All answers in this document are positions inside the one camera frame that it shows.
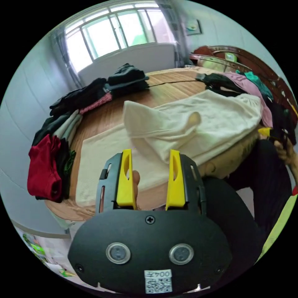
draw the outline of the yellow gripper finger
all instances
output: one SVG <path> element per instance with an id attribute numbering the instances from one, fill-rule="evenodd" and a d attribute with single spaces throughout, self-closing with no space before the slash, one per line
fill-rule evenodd
<path id="1" fill-rule="evenodd" d="M 123 150 L 122 153 L 116 201 L 119 207 L 132 207 L 134 210 L 137 209 L 133 188 L 133 163 L 131 149 Z"/>
<path id="2" fill-rule="evenodd" d="M 169 183 L 165 209 L 183 208 L 185 205 L 185 194 L 179 151 L 170 151 L 169 167 Z"/>
<path id="3" fill-rule="evenodd" d="M 270 137 L 270 131 L 271 130 L 272 130 L 272 128 L 270 128 L 270 127 L 263 127 L 263 128 L 260 128 L 258 130 L 258 132 L 260 134 L 262 134 L 263 136 L 265 136 L 265 137 Z"/>

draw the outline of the label sticker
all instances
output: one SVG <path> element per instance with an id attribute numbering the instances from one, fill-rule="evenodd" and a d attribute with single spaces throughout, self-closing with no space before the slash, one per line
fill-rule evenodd
<path id="1" fill-rule="evenodd" d="M 167 270 L 145 270 L 146 294 L 161 294 L 172 292 L 172 271 Z"/>

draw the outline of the wall picture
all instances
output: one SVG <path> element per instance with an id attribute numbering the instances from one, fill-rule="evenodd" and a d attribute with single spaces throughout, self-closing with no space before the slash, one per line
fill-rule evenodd
<path id="1" fill-rule="evenodd" d="M 197 19 L 189 19 L 185 27 L 187 35 L 202 34 L 201 25 Z"/>

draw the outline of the stack of clothes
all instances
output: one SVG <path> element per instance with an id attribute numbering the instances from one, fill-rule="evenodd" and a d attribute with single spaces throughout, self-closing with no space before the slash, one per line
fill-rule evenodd
<path id="1" fill-rule="evenodd" d="M 126 63 L 108 79 L 98 78 L 88 86 L 60 98 L 50 106 L 50 116 L 57 117 L 75 110 L 84 115 L 113 99 L 149 89 L 148 79 L 142 70 Z"/>
<path id="2" fill-rule="evenodd" d="M 45 120 L 29 151 L 27 189 L 37 200 L 61 203 L 69 198 L 70 175 L 76 152 L 70 150 L 82 121 L 78 110 Z"/>
<path id="3" fill-rule="evenodd" d="M 292 144 L 296 145 L 295 125 L 290 111 L 274 101 L 271 91 L 252 71 L 197 74 L 196 80 L 203 82 L 206 89 L 227 97 L 236 97 L 241 93 L 258 96 L 262 103 L 261 124 L 277 130 L 286 130 Z"/>
<path id="4" fill-rule="evenodd" d="M 104 90 L 105 84 L 106 79 L 98 78 L 88 86 L 68 93 L 50 106 L 50 116 L 59 117 L 76 110 L 83 115 L 86 109 L 90 110 L 90 106 L 95 108 L 102 104 L 99 104 L 101 101 L 112 100 L 111 95 Z"/>
<path id="5" fill-rule="evenodd" d="M 142 70 L 128 63 L 124 64 L 110 77 L 108 77 L 105 88 L 113 99 L 149 89 L 146 80 L 149 77 Z"/>
<path id="6" fill-rule="evenodd" d="M 35 134 L 29 151 L 29 194 L 61 203 L 69 198 L 70 174 L 76 152 L 70 150 L 85 113 L 112 99 L 149 88 L 144 72 L 128 63 L 108 79 L 98 78 L 50 106 L 50 118 Z"/>

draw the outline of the wooden headboard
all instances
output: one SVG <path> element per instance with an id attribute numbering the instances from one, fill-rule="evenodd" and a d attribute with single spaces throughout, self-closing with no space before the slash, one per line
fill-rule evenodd
<path id="1" fill-rule="evenodd" d="M 225 53 L 233 53 L 237 57 L 237 62 L 227 61 L 225 59 Z M 296 111 L 298 111 L 298 105 L 292 91 L 286 82 L 260 58 L 237 47 L 202 46 L 194 50 L 194 52 L 190 54 L 189 59 L 196 65 L 204 65 L 205 67 L 207 67 L 206 61 L 208 61 L 208 65 L 211 65 L 210 62 L 213 62 L 214 65 L 211 67 L 216 69 L 219 68 L 219 64 L 225 65 L 225 67 L 222 67 L 223 72 L 236 70 L 242 72 L 252 71 L 272 92 L 274 100 L 283 105 L 286 109 L 289 109 L 294 124 L 295 126 L 297 125 L 298 118 L 287 101 L 287 99 L 289 99 L 290 103 L 295 107 Z"/>

